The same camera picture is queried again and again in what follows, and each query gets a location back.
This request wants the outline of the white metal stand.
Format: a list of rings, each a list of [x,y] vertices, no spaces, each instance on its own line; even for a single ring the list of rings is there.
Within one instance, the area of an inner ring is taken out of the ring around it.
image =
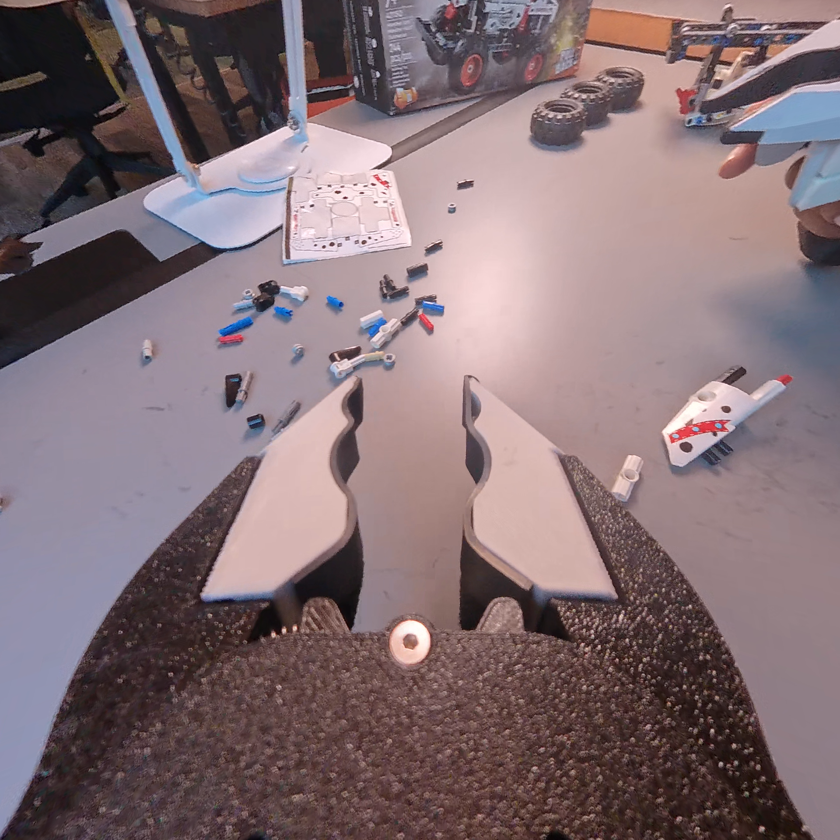
[[[190,162],[125,1],[107,1],[177,177],[146,193],[144,209],[205,244],[240,249],[278,230],[294,175],[356,173],[388,162],[392,147],[316,124],[308,128],[302,7],[282,3],[290,81],[290,124],[204,164]]]

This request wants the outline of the partly built toy vehicle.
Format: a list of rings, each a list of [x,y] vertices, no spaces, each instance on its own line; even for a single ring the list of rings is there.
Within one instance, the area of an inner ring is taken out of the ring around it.
[[[687,58],[690,49],[707,50],[693,85],[678,88],[679,113],[687,128],[706,128],[729,123],[741,108],[700,112],[700,105],[714,91],[739,79],[749,70],[813,34],[825,21],[764,21],[737,17],[732,5],[726,5],[717,22],[672,22],[665,62],[675,64]]]

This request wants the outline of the person's right hand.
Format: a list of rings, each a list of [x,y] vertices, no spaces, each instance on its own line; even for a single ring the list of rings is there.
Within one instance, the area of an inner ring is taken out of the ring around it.
[[[731,180],[747,172],[755,165],[758,145],[746,143],[732,148],[728,157],[721,163],[718,174],[720,178]],[[784,175],[784,183],[791,190],[805,162],[804,156],[799,156],[790,165]],[[797,221],[808,232],[831,240],[839,239],[839,201],[814,206],[805,210],[793,208]]]

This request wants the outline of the white spotted toy panel assembly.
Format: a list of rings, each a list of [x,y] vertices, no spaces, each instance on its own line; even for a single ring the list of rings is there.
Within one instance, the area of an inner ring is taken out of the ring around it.
[[[710,381],[694,392],[668,422],[662,438],[673,467],[684,468],[696,459],[716,466],[732,453],[725,442],[738,425],[786,390],[775,378],[748,393],[734,385]]]

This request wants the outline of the black toy tyre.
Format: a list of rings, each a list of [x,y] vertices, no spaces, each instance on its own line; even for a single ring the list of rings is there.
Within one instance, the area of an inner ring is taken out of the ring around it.
[[[629,66],[606,68],[599,72],[594,80],[609,88],[611,112],[621,112],[634,108],[645,84],[644,73]]]
[[[530,133],[540,145],[571,145],[581,138],[586,120],[586,110],[580,102],[570,98],[547,100],[533,110]]]
[[[613,86],[603,80],[576,81],[563,92],[563,96],[582,106],[585,127],[589,129],[608,117],[613,102]]]

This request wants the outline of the printed toy set box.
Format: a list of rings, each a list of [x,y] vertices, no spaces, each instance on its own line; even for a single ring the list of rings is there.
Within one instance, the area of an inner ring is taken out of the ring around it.
[[[592,1],[343,2],[357,101],[388,115],[572,77]]]

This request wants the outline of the toy sticker sheet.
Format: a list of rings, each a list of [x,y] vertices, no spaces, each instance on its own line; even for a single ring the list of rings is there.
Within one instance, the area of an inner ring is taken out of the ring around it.
[[[295,175],[288,181],[286,199],[284,265],[412,244],[393,171]]]

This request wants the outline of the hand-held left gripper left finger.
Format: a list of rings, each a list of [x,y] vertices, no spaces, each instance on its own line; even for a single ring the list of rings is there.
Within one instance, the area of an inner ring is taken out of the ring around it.
[[[348,480],[363,412],[363,382],[352,375],[264,448],[204,602],[268,599],[349,545],[358,511]]]

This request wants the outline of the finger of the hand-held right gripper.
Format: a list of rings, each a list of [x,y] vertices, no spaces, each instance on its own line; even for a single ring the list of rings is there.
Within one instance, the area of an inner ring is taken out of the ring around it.
[[[721,136],[722,144],[797,144],[839,139],[839,83],[796,87],[748,110]]]
[[[778,55],[710,93],[700,113],[740,109],[807,83],[839,77],[839,21],[825,24]]]

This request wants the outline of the white and grey toy connector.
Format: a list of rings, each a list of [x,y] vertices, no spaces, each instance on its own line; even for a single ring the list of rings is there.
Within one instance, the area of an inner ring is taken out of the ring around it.
[[[641,478],[644,460],[638,455],[627,455],[612,484],[612,495],[622,503],[631,498]]]

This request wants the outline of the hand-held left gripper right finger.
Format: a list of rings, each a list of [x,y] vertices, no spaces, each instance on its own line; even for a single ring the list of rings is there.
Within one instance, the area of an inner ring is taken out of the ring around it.
[[[465,510],[468,546],[536,601],[615,601],[556,445],[471,375],[463,425],[475,482]]]

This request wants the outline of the black office chair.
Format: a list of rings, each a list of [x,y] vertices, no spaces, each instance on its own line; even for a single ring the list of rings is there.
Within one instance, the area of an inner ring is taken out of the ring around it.
[[[47,144],[61,139],[74,140],[80,147],[79,162],[40,211],[43,227],[51,224],[50,216],[61,204],[85,195],[93,179],[115,198],[115,172],[156,177],[174,173],[156,164],[148,152],[114,152],[95,136],[95,128],[114,117],[106,111],[120,100],[119,90],[80,24],[61,3],[2,6],[1,48],[2,83],[42,75],[2,91],[2,134],[35,131],[24,144],[33,156],[43,155]]]

